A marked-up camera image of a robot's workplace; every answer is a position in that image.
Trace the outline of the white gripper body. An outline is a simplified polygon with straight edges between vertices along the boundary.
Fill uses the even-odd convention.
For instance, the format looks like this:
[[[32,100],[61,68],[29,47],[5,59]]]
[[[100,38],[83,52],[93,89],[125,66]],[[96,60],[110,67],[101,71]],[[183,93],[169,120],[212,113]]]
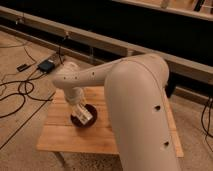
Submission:
[[[71,120],[76,125],[86,125],[92,119],[92,114],[82,104],[74,105]]]

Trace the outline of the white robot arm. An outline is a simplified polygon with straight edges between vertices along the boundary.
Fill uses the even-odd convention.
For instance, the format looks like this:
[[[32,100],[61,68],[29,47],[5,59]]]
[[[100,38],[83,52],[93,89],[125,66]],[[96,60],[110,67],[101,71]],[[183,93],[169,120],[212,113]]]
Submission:
[[[166,113],[166,61],[156,54],[124,57],[79,70],[64,66],[53,77],[72,105],[82,89],[102,86],[123,171],[181,171]]]

